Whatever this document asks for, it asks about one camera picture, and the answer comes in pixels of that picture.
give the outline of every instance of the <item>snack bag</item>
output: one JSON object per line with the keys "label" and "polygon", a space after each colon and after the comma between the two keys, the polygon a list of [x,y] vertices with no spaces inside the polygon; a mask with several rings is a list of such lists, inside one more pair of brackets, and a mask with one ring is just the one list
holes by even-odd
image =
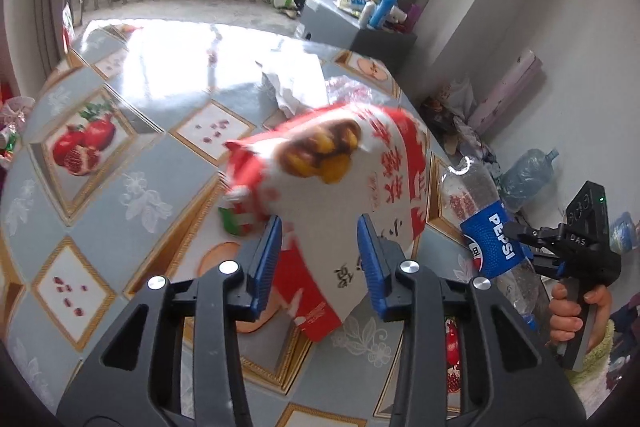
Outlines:
{"label": "snack bag", "polygon": [[225,229],[243,235],[280,216],[273,286],[312,341],[337,328],[367,293],[360,215],[368,213],[405,252],[424,229],[426,140],[403,109],[350,103],[226,144]]}

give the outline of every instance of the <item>round table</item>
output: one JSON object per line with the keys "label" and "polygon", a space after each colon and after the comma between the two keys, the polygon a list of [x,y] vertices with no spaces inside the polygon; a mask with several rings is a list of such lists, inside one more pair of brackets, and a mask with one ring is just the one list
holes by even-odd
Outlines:
{"label": "round table", "polygon": [[[419,118],[377,61],[234,26],[93,22],[47,80],[0,205],[0,317],[12,359],[53,412],[149,277],[192,279],[210,252],[235,248],[215,211],[224,190],[222,144],[285,120],[260,67],[273,52],[315,54],[326,78],[346,75]],[[193,131],[222,120],[231,124],[215,139]],[[92,151],[75,148],[80,131]],[[435,140],[428,161],[428,225],[412,255],[442,277],[466,281],[474,268],[440,205],[447,162]],[[193,415],[191,334],[187,327],[186,415]],[[238,337],[257,427],[388,423],[401,324],[383,324],[368,298],[317,344],[283,311]],[[459,393],[450,393],[452,415],[459,403]]]}

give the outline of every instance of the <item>pepsi label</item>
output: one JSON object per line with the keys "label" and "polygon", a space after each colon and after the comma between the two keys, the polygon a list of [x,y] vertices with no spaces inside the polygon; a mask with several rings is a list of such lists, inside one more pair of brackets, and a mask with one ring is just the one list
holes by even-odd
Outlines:
{"label": "pepsi label", "polygon": [[503,234],[502,229],[507,221],[509,217],[498,200],[460,224],[476,268],[488,279],[498,277],[518,265],[526,255],[519,242]]}

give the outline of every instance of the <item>person's hand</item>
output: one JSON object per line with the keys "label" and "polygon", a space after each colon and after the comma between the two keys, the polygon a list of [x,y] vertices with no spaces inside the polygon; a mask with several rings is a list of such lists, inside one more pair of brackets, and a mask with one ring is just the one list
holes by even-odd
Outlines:
{"label": "person's hand", "polygon": [[[551,291],[551,302],[549,309],[553,313],[551,317],[551,342],[554,344],[570,341],[579,331],[583,324],[577,315],[580,314],[580,306],[566,299],[567,291],[562,283],[558,283]],[[584,294],[584,301],[587,304],[596,304],[596,319],[589,338],[588,351],[593,349],[604,340],[607,332],[607,321],[611,314],[611,293],[606,286],[596,286],[590,292]]]}

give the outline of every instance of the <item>sleeve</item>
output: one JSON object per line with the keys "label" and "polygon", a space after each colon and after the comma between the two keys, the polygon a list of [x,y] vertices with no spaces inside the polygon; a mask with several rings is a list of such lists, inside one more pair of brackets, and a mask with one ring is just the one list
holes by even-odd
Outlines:
{"label": "sleeve", "polygon": [[600,344],[584,357],[584,367],[579,373],[566,371],[569,382],[580,397],[587,417],[591,416],[609,395],[607,371],[609,355],[613,347],[613,321],[607,323],[607,332]]}

